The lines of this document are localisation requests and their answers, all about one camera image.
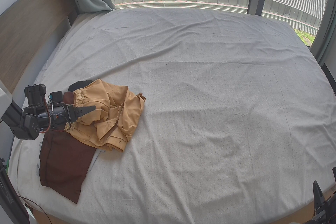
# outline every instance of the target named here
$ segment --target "headboard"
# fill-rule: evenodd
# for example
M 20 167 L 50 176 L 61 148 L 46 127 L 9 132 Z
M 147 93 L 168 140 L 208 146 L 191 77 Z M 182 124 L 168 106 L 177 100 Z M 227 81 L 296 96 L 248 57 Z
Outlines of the headboard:
M 0 16 L 0 80 L 13 93 L 25 68 L 74 0 L 17 0 Z

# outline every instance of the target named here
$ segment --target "brown fabric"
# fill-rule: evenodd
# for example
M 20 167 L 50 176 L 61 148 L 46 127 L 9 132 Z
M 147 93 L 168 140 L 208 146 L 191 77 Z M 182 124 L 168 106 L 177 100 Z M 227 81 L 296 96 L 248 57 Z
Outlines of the brown fabric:
M 66 92 L 63 98 L 65 103 L 73 103 L 72 92 Z M 77 203 L 95 151 L 67 132 L 49 130 L 40 151 L 41 185 Z
M 95 105 L 96 110 L 72 123 L 68 132 L 86 145 L 123 152 L 144 109 L 142 93 L 135 95 L 127 86 L 97 79 L 73 95 L 75 107 Z

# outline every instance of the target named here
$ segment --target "grass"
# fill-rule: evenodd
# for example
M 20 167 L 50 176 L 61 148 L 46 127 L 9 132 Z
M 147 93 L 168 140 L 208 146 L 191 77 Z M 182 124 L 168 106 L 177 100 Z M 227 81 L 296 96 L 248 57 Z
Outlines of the grass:
M 301 40 L 303 41 L 303 43 L 305 43 L 307 46 L 311 46 L 315 36 L 305 32 L 305 31 L 300 31 L 297 29 L 294 29 L 294 31 L 297 33 L 297 35 L 301 38 Z

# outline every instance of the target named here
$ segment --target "mattress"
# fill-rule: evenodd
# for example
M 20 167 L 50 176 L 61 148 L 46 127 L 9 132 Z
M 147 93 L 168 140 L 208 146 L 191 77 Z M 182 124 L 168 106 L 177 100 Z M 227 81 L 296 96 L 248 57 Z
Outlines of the mattress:
M 83 14 L 36 83 L 49 93 L 98 78 L 147 100 L 125 151 L 99 154 L 78 204 L 40 185 L 43 134 L 13 145 L 14 188 L 60 219 L 268 223 L 312 201 L 314 180 L 334 184 L 336 97 L 285 22 L 182 8 Z

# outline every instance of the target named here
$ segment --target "yellow-brown garment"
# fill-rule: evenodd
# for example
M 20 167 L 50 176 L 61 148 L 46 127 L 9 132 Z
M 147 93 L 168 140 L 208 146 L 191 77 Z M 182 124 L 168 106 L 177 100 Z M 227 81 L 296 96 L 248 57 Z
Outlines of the yellow-brown garment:
M 86 145 L 123 152 L 144 109 L 146 98 L 142 93 L 135 95 L 127 86 L 116 86 L 97 79 L 75 90 L 73 96 L 75 107 L 95 105 L 96 110 L 72 123 L 68 133 Z

